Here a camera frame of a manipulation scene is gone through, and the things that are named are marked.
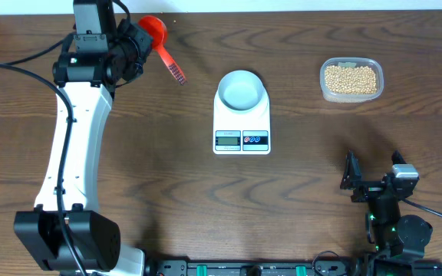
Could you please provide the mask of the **red plastic measuring scoop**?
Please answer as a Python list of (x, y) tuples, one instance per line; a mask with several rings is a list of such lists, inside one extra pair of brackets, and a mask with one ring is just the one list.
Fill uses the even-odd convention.
[(138, 24), (153, 38), (152, 48), (159, 54), (168, 71), (180, 85), (184, 85), (185, 74), (164, 47), (168, 36), (166, 25), (158, 17), (152, 15), (143, 16)]

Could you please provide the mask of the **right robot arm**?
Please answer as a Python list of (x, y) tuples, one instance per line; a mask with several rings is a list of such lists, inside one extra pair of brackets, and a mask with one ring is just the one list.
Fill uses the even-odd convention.
[(413, 194), (420, 177), (415, 167), (395, 151), (392, 167), (382, 179), (363, 180), (358, 159), (345, 157), (341, 189), (352, 191), (353, 202), (368, 204), (365, 226), (368, 242), (376, 252), (363, 257), (362, 275), (412, 274), (432, 236), (432, 226), (417, 215), (402, 215), (399, 202)]

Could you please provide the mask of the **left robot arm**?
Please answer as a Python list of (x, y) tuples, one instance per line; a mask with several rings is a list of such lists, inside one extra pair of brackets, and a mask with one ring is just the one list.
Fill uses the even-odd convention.
[(75, 30), (61, 44), (51, 89), (57, 119), (45, 180), (14, 230), (38, 266), (74, 275), (142, 275), (145, 254), (124, 245), (118, 225), (99, 213), (97, 169), (119, 81), (143, 72), (152, 38), (112, 1), (76, 1)]

